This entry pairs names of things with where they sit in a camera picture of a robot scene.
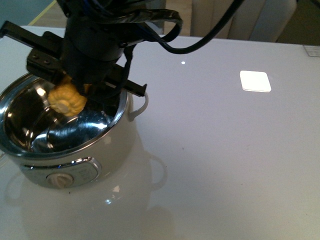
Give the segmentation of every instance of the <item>pot rim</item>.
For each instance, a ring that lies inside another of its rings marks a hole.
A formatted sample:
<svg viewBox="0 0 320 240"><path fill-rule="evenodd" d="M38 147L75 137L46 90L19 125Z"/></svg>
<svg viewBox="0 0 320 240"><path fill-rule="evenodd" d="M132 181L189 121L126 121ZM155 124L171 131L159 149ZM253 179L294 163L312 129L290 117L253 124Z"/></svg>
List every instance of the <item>pot rim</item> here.
<svg viewBox="0 0 320 240"><path fill-rule="evenodd" d="M89 148L93 144L99 142L104 136L106 136L123 118L124 113L130 107L129 105L129 95L126 91L122 91L119 96L119 106L117 109L114 118L108 124L108 126L100 132L97 136L93 137L92 139L70 149L56 151L56 152L32 152L19 147L14 142L12 142L6 133L6 129L4 127L5 117L8 114L8 108L10 104L13 102L13 98L21 91L25 89L27 85L32 82L41 79L41 77L35 76L31 73L27 73L13 83L11 83L1 94L0 94L0 150L4 153L8 154L9 156L13 156L15 158L22 158L26 160L33 160L33 161L42 161L42 160L50 160L50 159L57 159L61 157L67 157L70 155L74 155L83 151L84 149Z"/></svg>

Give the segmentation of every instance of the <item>white knob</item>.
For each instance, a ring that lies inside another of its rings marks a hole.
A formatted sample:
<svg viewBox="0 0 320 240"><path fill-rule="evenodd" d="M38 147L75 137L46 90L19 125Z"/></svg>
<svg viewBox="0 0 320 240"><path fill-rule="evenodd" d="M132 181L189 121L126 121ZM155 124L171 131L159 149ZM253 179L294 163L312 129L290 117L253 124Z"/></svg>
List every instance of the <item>white knob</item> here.
<svg viewBox="0 0 320 240"><path fill-rule="evenodd" d="M64 189L74 182L74 178L67 173L52 173L46 177L46 181L58 189Z"/></svg>

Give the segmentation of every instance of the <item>toy corn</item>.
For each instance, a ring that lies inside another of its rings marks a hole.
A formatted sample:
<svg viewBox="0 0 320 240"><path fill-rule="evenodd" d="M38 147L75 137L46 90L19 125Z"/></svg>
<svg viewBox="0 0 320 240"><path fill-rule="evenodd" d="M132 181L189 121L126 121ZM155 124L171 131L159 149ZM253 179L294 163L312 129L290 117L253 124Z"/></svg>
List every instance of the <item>toy corn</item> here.
<svg viewBox="0 0 320 240"><path fill-rule="evenodd" d="M87 98L80 95L71 77L65 75L61 83L56 85L48 94L50 107L67 117L79 114L85 107Z"/></svg>

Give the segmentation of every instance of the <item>cable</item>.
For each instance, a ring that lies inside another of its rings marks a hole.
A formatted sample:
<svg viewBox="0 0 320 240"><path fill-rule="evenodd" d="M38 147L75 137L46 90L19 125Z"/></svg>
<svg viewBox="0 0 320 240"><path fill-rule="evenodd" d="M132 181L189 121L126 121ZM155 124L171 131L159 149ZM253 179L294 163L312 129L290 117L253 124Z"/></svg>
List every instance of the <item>cable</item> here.
<svg viewBox="0 0 320 240"><path fill-rule="evenodd" d="M189 54L198 50L199 48L203 47L208 42L210 42L220 32L220 30L228 23L231 17L236 13L243 1L244 0L234 0L227 9L227 11L224 13L220 21L214 26L214 28L195 44L185 48L174 48L165 42L159 42L159 44L172 54Z"/></svg>

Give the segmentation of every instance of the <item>white table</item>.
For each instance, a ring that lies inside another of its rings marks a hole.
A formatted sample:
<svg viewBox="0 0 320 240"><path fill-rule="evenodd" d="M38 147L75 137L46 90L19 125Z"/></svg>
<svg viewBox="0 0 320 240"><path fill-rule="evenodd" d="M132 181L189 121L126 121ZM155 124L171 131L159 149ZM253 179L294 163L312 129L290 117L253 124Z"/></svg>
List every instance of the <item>white table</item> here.
<svg viewBox="0 0 320 240"><path fill-rule="evenodd" d="M29 51L0 40L1 91L26 73ZM216 39L173 55L139 44L130 79L148 83L150 102L123 166L54 190L5 158L0 239L319 239L319 67L301 45ZM266 72L271 92L244 91L243 70Z"/></svg>

